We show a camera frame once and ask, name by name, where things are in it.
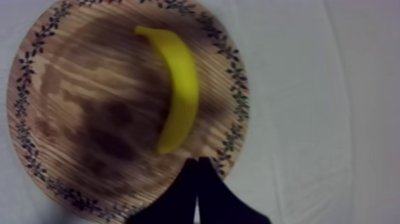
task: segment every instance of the wood grain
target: wood grain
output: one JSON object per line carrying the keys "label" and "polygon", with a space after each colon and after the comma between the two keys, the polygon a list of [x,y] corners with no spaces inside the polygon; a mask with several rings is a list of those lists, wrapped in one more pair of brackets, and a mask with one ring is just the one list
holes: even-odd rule
{"label": "wood grain", "polygon": [[[196,20],[201,13],[209,15],[201,5],[186,2],[196,4],[192,9],[196,16],[183,16],[165,9],[164,1],[158,1],[163,8],[157,1],[94,2],[57,2],[35,22],[12,65],[8,121],[22,164],[45,194],[88,220],[121,223],[124,215],[115,212],[113,217],[113,207],[126,212],[148,206],[171,185],[188,157],[218,158],[226,144],[232,144],[225,160],[215,160],[216,169],[226,176],[242,147],[247,119],[238,119],[235,113],[238,101],[231,90],[235,79],[227,73],[232,59],[218,54],[213,38]],[[71,4],[69,14],[60,17],[57,29],[52,28],[54,34],[37,37],[42,26],[52,23],[49,18],[57,17],[54,8],[62,10],[66,4]],[[170,74],[146,39],[133,34],[137,25],[176,32],[196,62],[201,91],[198,118],[176,153],[154,153],[169,109]],[[225,33],[216,21],[214,26]],[[32,43],[38,39],[45,42],[43,53],[37,48],[32,55],[36,49]],[[229,38],[224,43],[236,49]],[[21,69],[21,58],[24,63],[32,60],[29,68]],[[235,67],[243,65],[235,61]],[[30,69],[34,73],[25,82],[23,73]],[[18,86],[29,90],[23,94],[29,102],[26,115],[16,112],[16,102],[24,97]],[[29,128],[28,134],[21,125]],[[232,131],[236,126],[241,128]],[[38,155],[24,147],[26,138]],[[39,163],[39,171],[45,172],[35,175],[38,169],[29,165]],[[57,184],[61,187],[54,190]],[[74,193],[63,192],[70,188]],[[78,191],[84,196],[77,196]],[[68,197],[90,198],[107,212],[90,211]]]}

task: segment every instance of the black object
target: black object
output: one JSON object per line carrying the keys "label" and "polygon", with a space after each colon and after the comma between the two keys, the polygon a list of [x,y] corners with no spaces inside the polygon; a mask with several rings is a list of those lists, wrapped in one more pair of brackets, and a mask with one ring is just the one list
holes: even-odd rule
{"label": "black object", "polygon": [[193,224],[196,199],[202,224],[271,224],[268,217],[241,202],[216,174],[209,158],[187,159],[169,189],[126,224]]}

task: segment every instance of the white backdrop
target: white backdrop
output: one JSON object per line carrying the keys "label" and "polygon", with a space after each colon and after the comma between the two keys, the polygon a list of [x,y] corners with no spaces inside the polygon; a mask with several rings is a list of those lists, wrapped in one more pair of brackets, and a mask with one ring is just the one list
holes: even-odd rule
{"label": "white backdrop", "polygon": [[[64,213],[25,174],[5,115],[11,61],[53,1],[0,0],[1,223]],[[275,224],[400,223],[399,1],[201,2],[249,76],[250,128],[226,181],[237,196]]]}

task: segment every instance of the banana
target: banana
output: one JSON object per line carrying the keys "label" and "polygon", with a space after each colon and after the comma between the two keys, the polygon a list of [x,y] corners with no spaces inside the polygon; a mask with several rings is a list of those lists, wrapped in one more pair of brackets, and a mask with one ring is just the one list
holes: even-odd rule
{"label": "banana", "polygon": [[149,39],[171,72],[171,108],[157,146],[159,153],[171,153],[188,137],[198,112],[199,87],[195,63],[185,43],[172,31],[137,26],[135,34]]}

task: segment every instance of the round wooden plate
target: round wooden plate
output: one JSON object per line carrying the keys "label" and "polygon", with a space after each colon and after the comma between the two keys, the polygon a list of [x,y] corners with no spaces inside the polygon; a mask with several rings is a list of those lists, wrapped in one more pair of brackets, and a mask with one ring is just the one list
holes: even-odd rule
{"label": "round wooden plate", "polygon": [[[198,118],[176,153],[155,153],[170,74],[147,40],[133,34],[137,25],[176,32],[196,62]],[[7,107],[12,141],[33,181],[99,223],[122,223],[151,204],[188,157],[212,157],[225,177],[249,113],[239,51],[193,0],[55,3],[18,50]]]}

